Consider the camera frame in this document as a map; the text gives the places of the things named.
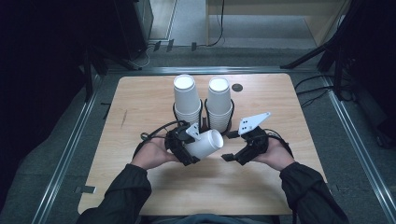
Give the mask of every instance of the white bracket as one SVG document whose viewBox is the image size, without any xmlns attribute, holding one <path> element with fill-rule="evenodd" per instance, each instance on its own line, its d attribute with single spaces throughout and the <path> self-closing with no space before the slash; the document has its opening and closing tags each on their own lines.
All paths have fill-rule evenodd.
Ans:
<svg viewBox="0 0 396 224">
<path fill-rule="evenodd" d="M 201 140 L 201 135 L 199 135 L 198 123 L 193 123 L 190 128 L 186 129 L 186 133 L 195 138 L 195 140 Z"/>
<path fill-rule="evenodd" d="M 253 131 L 253 129 L 257 128 L 263 121 L 268 119 L 271 116 L 270 112 L 266 112 L 260 115 L 255 115 L 248 118 L 243 118 L 239 122 L 239 130 L 238 134 L 242 135 L 244 133 L 248 133 Z"/>
</svg>

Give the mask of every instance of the black hole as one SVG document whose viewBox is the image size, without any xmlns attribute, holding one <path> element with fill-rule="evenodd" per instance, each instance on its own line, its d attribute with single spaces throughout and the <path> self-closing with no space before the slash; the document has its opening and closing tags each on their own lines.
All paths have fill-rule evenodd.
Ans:
<svg viewBox="0 0 396 224">
<path fill-rule="evenodd" d="M 241 91 L 242 89 L 244 89 L 244 87 L 241 84 L 233 84 L 231 86 L 231 88 L 233 89 L 233 91 Z"/>
</svg>

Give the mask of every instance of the human hand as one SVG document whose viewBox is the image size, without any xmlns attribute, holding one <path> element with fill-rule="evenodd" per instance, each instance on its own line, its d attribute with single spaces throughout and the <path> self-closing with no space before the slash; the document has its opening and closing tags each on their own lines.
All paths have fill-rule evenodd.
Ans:
<svg viewBox="0 0 396 224">
<path fill-rule="evenodd" d="M 294 158 L 275 138 L 268 138 L 267 151 L 257 156 L 253 161 L 265 163 L 278 171 L 282 171 L 295 162 Z"/>
<path fill-rule="evenodd" d="M 169 161 L 178 161 L 178 159 L 174 154 L 166 151 L 164 138 L 154 137 L 140 148 L 131 164 L 148 170 Z"/>
</svg>

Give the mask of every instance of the black sleeve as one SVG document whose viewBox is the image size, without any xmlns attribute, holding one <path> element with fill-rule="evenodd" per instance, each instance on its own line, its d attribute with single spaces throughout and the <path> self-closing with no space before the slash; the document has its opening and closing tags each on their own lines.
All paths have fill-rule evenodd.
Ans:
<svg viewBox="0 0 396 224">
<path fill-rule="evenodd" d="M 147 171 L 127 164 L 113 180 L 99 206 L 83 212 L 77 224 L 134 224 L 150 194 L 151 185 L 147 179 Z"/>
<path fill-rule="evenodd" d="M 302 223 L 349 223 L 321 174 L 295 162 L 280 173 L 289 208 Z"/>
</svg>

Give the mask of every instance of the person's left hand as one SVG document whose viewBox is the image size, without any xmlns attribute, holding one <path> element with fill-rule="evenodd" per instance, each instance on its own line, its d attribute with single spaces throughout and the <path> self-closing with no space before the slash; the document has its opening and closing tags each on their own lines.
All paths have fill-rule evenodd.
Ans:
<svg viewBox="0 0 396 224">
<path fill-rule="evenodd" d="M 174 154 L 166 151 L 164 138 L 154 137 L 140 148 L 131 164 L 148 170 L 169 161 L 178 161 L 178 159 Z"/>
</svg>

